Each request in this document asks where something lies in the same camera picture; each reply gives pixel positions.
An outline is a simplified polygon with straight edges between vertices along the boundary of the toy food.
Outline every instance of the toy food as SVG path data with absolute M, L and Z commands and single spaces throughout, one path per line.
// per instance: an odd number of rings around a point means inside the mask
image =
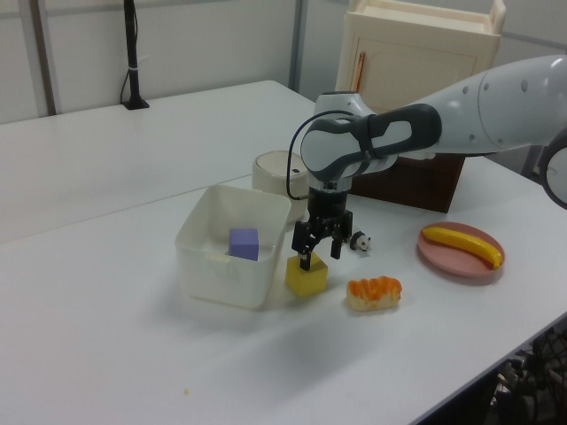
M 400 302 L 400 293 L 400 281 L 392 277 L 380 276 L 350 281 L 346 286 L 346 301 L 353 310 L 368 312 L 395 307 Z
M 492 264 L 494 270 L 502 264 L 501 252 L 488 242 L 475 236 L 436 226 L 424 228 L 422 235 L 428 241 L 470 252 Z

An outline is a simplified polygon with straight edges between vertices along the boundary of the white robot link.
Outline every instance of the white robot link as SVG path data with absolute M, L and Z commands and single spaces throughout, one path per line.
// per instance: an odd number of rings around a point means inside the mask
M 564 143 L 557 138 L 567 137 L 567 56 L 496 67 L 380 115 L 356 93 L 326 93 L 314 117 L 300 150 L 309 172 L 309 220 L 296 223 L 292 241 L 305 270 L 321 239 L 332 237 L 335 259 L 350 240 L 346 194 L 356 175 L 385 170 L 398 156 L 483 155 Z

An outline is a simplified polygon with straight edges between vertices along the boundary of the black stand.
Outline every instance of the black stand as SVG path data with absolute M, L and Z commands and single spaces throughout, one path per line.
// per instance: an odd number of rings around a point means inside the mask
M 137 28 L 135 21 L 134 0 L 124 0 L 124 20 L 126 23 L 126 46 L 128 49 L 128 77 L 130 79 L 130 100 L 122 104 L 130 111 L 149 108 L 148 103 L 140 96 L 138 82 L 138 59 L 136 54 Z

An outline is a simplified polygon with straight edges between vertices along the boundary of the yellow cube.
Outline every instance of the yellow cube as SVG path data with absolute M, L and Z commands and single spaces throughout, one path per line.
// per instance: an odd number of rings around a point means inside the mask
M 309 297 L 327 289 L 327 265 L 314 252 L 311 253 L 311 268 L 303 270 L 299 266 L 299 257 L 287 259 L 285 282 L 298 297 Z

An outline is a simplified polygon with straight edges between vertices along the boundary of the black cable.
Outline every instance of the black cable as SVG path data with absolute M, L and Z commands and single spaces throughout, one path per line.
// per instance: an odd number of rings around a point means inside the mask
M 559 357 L 559 355 L 555 352 L 555 348 L 553 346 L 553 344 L 556 340 L 552 342 L 549 339 L 548 333 L 545 334 L 545 338 L 546 338 L 546 341 L 548 342 L 549 349 L 554 354 L 554 359 L 557 360 L 557 362 L 559 363 L 559 371 L 561 372 L 561 392 L 560 392 L 559 395 L 561 397 L 561 400 L 559 402 L 556 400 L 555 388 L 554 388 L 554 400 L 555 400 L 556 404 L 558 405 L 558 406 L 555 406 L 555 408 L 557 408 L 557 411 L 559 412 L 559 417 L 563 418 L 564 414 L 565 414 L 565 412 L 564 412 L 564 408 L 565 408 L 565 373 L 564 373 L 564 366 L 563 366 L 563 362 L 561 360 L 561 357 Z
M 138 44 L 138 16 L 136 15 L 136 5 L 132 4 L 132 9 L 134 10 L 134 44 Z M 120 90 L 120 104 L 123 103 L 124 88 L 126 87 L 126 81 L 130 76 L 130 64 L 128 64 L 128 70 L 126 71 L 126 77 L 124 77 L 124 82 L 122 83 L 122 89 Z
M 298 138 L 298 135 L 299 135 L 299 133 L 301 132 L 301 130 L 303 129 L 304 126 L 306 126 L 307 124 L 309 124 L 313 120 L 321 118 L 322 116 L 325 116 L 325 115 L 331 115 L 332 113 L 341 113 L 343 115 L 354 115 L 353 113 L 351 113 L 349 111 L 341 111 L 341 110 L 333 110 L 333 111 L 326 111 L 326 112 L 317 113 L 316 115 L 311 117 L 309 120 L 304 121 L 303 124 L 301 124 L 299 126 L 298 131 L 295 132 L 295 135 L 293 135 L 293 137 L 291 138 L 290 150 L 288 151 L 288 155 L 287 155 L 287 176 L 286 176 L 286 179 L 285 179 L 285 188 L 287 189 L 287 196 L 290 197 L 290 199 L 293 199 L 294 201 L 302 201 L 304 199 L 307 199 L 309 196 L 295 197 L 290 192 L 290 171 L 291 171 L 290 168 L 291 168 L 291 155 L 292 155 L 292 152 L 293 152 L 293 144 L 295 144 L 295 140 Z

